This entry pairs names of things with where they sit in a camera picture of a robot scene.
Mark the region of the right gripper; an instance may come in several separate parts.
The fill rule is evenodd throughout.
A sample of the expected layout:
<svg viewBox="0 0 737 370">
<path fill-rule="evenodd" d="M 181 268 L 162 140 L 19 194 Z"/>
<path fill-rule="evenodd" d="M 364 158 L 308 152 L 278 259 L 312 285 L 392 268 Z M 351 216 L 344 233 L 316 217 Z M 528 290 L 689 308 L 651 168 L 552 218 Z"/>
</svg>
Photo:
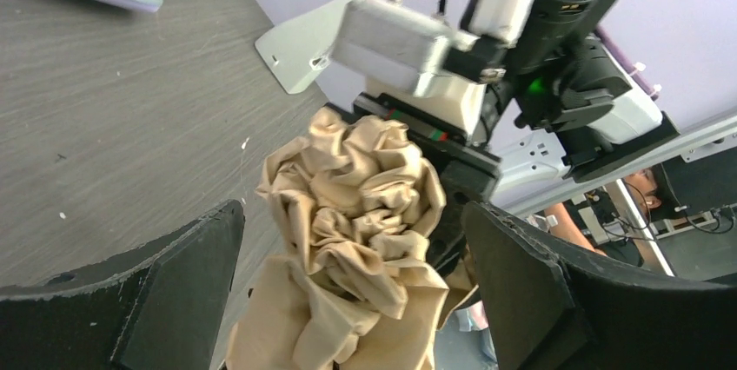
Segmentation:
<svg viewBox="0 0 737 370">
<path fill-rule="evenodd" d="M 410 102 L 411 96 L 386 90 L 371 96 L 366 90 L 346 110 L 330 102 L 328 108 L 353 123 L 363 116 L 378 116 L 408 127 L 407 137 L 435 168 L 447 197 L 442 216 L 429 236 L 426 260 L 439 274 L 448 275 L 458 265 L 467 245 L 462 225 L 465 206 L 477 202 L 492 208 L 491 196 L 501 179 L 501 158 L 472 143 L 469 133 L 432 116 Z"/>
</svg>

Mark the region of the beige folding umbrella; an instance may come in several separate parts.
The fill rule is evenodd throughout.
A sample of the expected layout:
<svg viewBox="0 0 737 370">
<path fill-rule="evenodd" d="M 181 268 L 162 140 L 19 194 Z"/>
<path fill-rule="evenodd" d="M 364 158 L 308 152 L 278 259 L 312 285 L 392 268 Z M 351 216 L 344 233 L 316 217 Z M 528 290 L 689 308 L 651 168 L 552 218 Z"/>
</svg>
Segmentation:
<svg viewBox="0 0 737 370">
<path fill-rule="evenodd" d="M 285 251 L 263 263 L 229 369 L 431 369 L 435 333 L 477 287 L 469 253 L 428 264 L 447 209 L 405 124 L 320 109 L 264 162 L 257 190 Z"/>
</svg>

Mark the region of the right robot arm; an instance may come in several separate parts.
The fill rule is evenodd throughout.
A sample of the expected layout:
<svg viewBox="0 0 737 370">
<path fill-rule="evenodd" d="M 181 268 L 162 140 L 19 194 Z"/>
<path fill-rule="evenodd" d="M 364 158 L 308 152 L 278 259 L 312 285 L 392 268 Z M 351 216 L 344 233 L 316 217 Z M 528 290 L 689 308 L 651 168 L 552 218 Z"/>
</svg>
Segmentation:
<svg viewBox="0 0 737 370">
<path fill-rule="evenodd" d="M 440 274 L 462 258 L 466 203 L 589 182 L 677 136 L 601 27 L 616 1 L 438 0 L 431 16 L 390 0 L 345 6 L 328 55 L 366 78 L 354 114 L 405 123 L 449 196 L 427 252 Z"/>
</svg>

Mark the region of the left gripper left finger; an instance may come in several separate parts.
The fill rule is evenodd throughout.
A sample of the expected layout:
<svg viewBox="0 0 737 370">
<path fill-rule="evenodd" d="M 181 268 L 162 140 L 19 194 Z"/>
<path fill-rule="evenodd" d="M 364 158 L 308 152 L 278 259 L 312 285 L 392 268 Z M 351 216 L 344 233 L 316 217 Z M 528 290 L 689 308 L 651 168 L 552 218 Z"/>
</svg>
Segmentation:
<svg viewBox="0 0 737 370">
<path fill-rule="evenodd" d="M 2 368 L 208 368 L 243 227 L 229 200 L 105 261 L 3 287 Z"/>
</svg>

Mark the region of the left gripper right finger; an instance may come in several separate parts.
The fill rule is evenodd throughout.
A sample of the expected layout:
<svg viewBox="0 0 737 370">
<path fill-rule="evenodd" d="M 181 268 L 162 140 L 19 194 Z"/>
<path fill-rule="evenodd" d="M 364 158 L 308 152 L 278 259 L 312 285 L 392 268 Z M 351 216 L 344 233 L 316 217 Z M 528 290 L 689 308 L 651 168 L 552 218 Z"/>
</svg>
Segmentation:
<svg viewBox="0 0 737 370">
<path fill-rule="evenodd" d="M 733 369 L 736 289 L 658 274 L 465 206 L 502 369 Z"/>
</svg>

